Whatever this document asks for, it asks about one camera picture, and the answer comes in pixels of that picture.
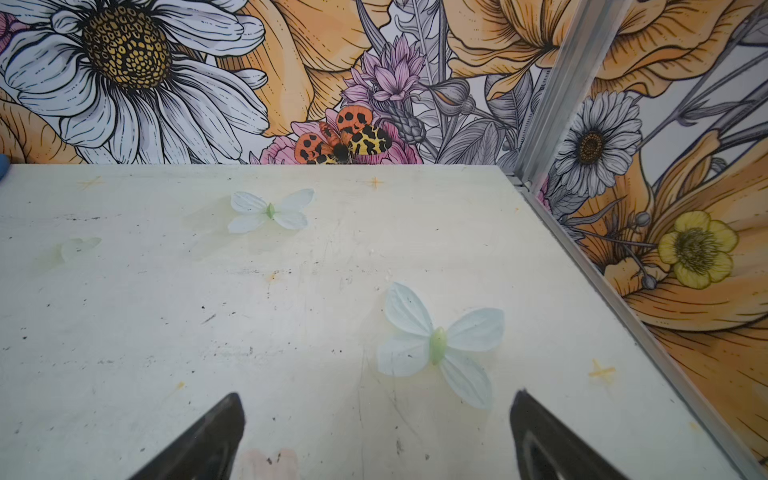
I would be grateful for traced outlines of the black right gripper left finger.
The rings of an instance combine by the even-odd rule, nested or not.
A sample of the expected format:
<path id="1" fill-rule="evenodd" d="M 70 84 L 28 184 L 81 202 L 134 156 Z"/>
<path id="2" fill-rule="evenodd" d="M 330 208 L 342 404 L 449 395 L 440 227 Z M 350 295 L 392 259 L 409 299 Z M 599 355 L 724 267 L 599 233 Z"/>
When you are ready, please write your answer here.
<path id="1" fill-rule="evenodd" d="M 232 474 L 245 425 L 241 398 L 236 392 L 232 392 L 135 472 L 130 479 L 227 480 Z"/>

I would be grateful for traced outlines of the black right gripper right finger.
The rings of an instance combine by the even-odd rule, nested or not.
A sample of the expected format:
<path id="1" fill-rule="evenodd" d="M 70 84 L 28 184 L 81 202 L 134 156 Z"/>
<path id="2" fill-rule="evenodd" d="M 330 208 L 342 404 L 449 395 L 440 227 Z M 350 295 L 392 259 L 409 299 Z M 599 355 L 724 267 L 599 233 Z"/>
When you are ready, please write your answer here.
<path id="1" fill-rule="evenodd" d="M 627 480 L 527 391 L 516 393 L 509 421 L 522 480 Z"/>

